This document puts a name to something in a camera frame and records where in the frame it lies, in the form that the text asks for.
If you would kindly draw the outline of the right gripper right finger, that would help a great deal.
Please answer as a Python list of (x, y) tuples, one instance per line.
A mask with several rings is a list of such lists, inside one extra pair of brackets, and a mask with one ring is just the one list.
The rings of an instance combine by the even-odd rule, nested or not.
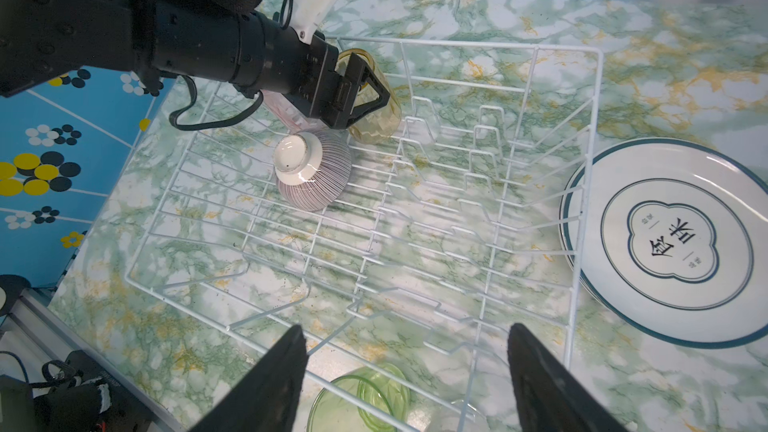
[(507, 354), (524, 431), (625, 429), (524, 324), (511, 326)]

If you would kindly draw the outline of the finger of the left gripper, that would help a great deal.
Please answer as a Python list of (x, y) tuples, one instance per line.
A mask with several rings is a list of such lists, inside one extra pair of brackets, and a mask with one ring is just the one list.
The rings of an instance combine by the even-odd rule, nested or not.
[(390, 126), (390, 108), (383, 106), (373, 110), (366, 103), (353, 106), (346, 128), (358, 130), (385, 130)]
[[(353, 95), (351, 103), (354, 110), (379, 110), (388, 104), (390, 93), (387, 87), (362, 55), (355, 52), (349, 55), (347, 79)], [(365, 88), (369, 89), (366, 99), (357, 104), (358, 96)]]

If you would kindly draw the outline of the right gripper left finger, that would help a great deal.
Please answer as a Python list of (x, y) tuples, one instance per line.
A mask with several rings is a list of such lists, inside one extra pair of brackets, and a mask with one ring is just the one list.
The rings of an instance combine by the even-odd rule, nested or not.
[(290, 431), (306, 372), (306, 340), (296, 324), (192, 428), (194, 431)]

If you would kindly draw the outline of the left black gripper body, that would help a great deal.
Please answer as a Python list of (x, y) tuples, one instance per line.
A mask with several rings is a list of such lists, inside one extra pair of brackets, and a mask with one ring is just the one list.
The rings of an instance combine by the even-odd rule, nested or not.
[(336, 70), (339, 54), (324, 35), (314, 35), (299, 86), (286, 95), (303, 118), (319, 121), (330, 129), (347, 129), (353, 123), (354, 82)]

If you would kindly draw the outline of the yellow glass cup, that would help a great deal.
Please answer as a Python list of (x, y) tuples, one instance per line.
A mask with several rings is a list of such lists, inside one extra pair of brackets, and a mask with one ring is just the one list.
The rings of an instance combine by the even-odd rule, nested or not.
[(379, 144), (388, 140), (399, 128), (402, 119), (402, 109), (392, 88), (377, 65), (375, 59), (365, 50), (352, 48), (340, 53), (336, 72), (343, 75), (346, 72), (349, 59), (352, 54), (361, 57), (373, 71), (377, 79), (390, 93), (386, 106), (366, 115), (348, 128), (353, 138), (362, 144)]

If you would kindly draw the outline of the pink glass cup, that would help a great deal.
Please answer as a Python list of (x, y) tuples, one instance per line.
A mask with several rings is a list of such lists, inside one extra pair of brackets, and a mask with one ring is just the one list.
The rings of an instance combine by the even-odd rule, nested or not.
[(262, 91), (263, 105), (275, 115), (290, 133), (308, 130), (311, 127), (308, 119), (282, 94), (272, 91)]

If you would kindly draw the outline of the white wire dish rack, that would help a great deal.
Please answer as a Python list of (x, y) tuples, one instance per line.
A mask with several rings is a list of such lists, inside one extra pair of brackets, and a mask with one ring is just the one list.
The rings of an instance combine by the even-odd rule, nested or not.
[(572, 356), (579, 286), (559, 206), (596, 148), (604, 56), (338, 43), (375, 58), (403, 113), (385, 142), (347, 139), (342, 194), (316, 212), (279, 194), (273, 119), (196, 132), (126, 281), (247, 351), (300, 325), (299, 431), (516, 431), (511, 326)]

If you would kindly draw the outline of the white plate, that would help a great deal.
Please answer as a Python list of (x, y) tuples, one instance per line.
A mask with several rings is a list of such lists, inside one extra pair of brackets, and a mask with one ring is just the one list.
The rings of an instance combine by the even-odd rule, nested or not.
[(603, 150), (566, 182), (559, 234), (587, 290), (653, 337), (718, 349), (767, 334), (767, 185), (717, 151)]

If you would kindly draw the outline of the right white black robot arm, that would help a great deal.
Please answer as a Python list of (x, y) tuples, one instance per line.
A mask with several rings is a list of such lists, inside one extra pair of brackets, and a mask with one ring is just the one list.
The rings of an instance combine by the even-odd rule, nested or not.
[[(600, 405), (524, 325), (510, 328), (507, 345), (518, 417), (525, 431), (621, 431)], [(308, 354), (300, 326), (292, 326), (224, 399), (194, 425), (196, 431), (289, 431), (292, 429)], [(117, 388), (105, 377), (70, 383), (74, 369), (56, 362), (63, 375), (31, 383), (1, 378), (4, 431), (106, 430), (118, 410)]]

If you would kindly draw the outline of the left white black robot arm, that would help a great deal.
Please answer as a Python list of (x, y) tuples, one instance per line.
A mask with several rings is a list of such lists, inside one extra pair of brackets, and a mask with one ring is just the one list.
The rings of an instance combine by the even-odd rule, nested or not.
[(12, 97), (83, 66), (133, 72), (151, 93), (165, 77), (232, 84), (261, 106), (268, 92), (344, 130), (386, 106), (387, 86), (319, 31), (337, 0), (1, 0), (1, 93)]

